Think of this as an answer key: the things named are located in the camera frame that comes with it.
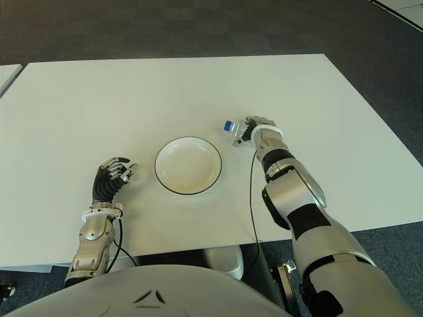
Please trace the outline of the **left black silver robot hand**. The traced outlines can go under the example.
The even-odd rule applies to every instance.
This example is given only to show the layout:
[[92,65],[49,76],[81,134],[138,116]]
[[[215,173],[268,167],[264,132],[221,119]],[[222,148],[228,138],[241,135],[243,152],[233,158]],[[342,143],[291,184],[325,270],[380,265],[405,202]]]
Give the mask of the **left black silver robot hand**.
[[99,166],[93,182],[93,203],[112,203],[138,168],[137,164],[126,166],[126,163],[130,163],[130,159],[112,157]]

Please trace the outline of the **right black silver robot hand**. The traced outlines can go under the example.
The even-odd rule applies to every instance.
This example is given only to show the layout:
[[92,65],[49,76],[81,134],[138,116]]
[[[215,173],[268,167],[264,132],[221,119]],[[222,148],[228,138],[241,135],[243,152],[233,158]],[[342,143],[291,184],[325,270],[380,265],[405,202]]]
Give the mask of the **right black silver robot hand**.
[[244,142],[251,141],[253,129],[259,125],[275,126],[276,124],[273,120],[259,116],[247,116],[243,120],[233,122],[230,127],[230,133],[234,138],[232,146],[238,147]]

